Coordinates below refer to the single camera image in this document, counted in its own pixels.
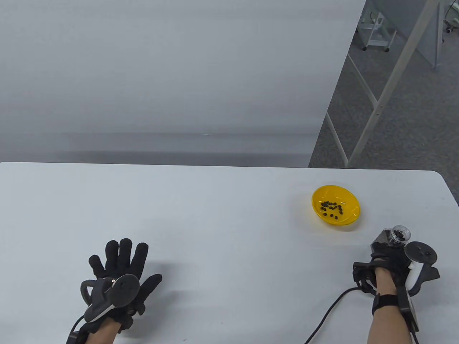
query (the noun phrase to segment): white metal frame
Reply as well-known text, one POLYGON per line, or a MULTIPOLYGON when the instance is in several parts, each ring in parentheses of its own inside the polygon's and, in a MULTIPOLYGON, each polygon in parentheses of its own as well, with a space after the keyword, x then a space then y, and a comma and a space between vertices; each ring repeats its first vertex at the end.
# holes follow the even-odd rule
POLYGON ((437 9, 437 6, 439 5, 440 0, 426 0, 424 4, 424 8, 419 15, 419 18, 416 22, 416 24, 413 27, 413 31, 411 32, 410 36, 408 37, 408 40, 406 42, 406 45, 404 49, 402 50, 402 53, 395 64, 395 67, 389 77, 389 80, 387 81, 381 96, 379 99, 375 97, 373 92, 371 91, 370 87, 368 86, 367 82, 365 81, 364 77, 358 70, 357 66, 355 65, 354 61, 352 58, 347 55, 348 60, 351 62, 351 67, 353 70, 353 73, 357 77, 357 80, 359 81, 360 85, 364 89, 365 93, 367 94, 368 98, 370 99, 370 102, 373 106, 373 111, 367 121, 367 124, 360 135, 360 138, 358 139, 358 142, 352 151, 351 156, 348 158, 343 146, 341 144, 341 141, 338 137, 338 134, 336 133, 335 127, 333 126, 333 122, 328 114, 328 112, 325 115, 325 118, 327 120, 328 125, 330 126, 333 138, 335 139, 336 145, 338 146, 338 149, 340 151, 341 157, 343 158, 344 161, 344 167, 349 168, 355 160, 360 156, 362 153, 368 139, 370 138, 371 134, 373 133, 373 130, 376 126, 376 124, 379 121, 379 118, 381 117, 382 112, 384 111, 390 97, 392 96, 392 93, 400 80, 402 73, 404 72, 406 66, 408 65, 408 62, 411 58, 411 56, 414 53, 414 50, 416 49, 425 29, 427 28, 427 25, 429 24, 429 20, 434 14, 434 12, 437 9))

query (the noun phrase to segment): floor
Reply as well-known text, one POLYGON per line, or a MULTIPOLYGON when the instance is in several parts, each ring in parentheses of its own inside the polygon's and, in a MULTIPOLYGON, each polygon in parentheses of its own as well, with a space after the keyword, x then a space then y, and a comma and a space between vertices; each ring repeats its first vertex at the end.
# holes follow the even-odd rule
MULTIPOLYGON (((459 201, 459 34, 444 34, 442 65, 432 70, 415 54, 352 168, 434 170, 459 201)), ((403 48, 361 50, 354 37, 349 54, 378 98, 403 48)), ((371 113, 367 96, 345 63, 329 107, 330 117, 350 156, 371 113)), ((324 122, 309 167, 343 168, 324 122)))

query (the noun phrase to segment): black wristband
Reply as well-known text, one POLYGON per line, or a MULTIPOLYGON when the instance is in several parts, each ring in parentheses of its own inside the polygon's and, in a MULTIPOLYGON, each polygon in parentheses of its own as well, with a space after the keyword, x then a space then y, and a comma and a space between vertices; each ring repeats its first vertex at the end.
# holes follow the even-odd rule
POLYGON ((380 295, 375 296, 373 301, 373 307, 371 309, 371 314, 375 315, 375 312, 386 306, 397 306, 398 307, 398 296, 397 295, 380 295))

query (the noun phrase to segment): plastic bowl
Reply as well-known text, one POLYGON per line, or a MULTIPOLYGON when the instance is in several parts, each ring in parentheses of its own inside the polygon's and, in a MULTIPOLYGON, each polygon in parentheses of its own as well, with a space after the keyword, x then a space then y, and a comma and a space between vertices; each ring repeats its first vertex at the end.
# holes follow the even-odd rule
POLYGON ((360 216, 360 204, 357 198, 350 191, 337 185, 325 185, 315 190, 312 205, 315 213, 331 225, 345 226, 353 223, 360 216))

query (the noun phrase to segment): forearm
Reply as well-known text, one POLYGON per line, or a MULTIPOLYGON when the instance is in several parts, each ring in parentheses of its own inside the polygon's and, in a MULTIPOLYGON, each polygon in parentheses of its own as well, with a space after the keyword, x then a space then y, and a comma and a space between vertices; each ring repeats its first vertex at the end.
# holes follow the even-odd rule
MULTIPOLYGON (((381 295, 397 295, 391 273, 382 268, 375 270, 377 292, 381 295)), ((406 322, 397 306, 377 309, 373 316, 368 344, 411 344, 406 322)))
POLYGON ((86 344, 112 344, 121 324, 111 318, 105 319, 96 333, 90 333, 86 344))

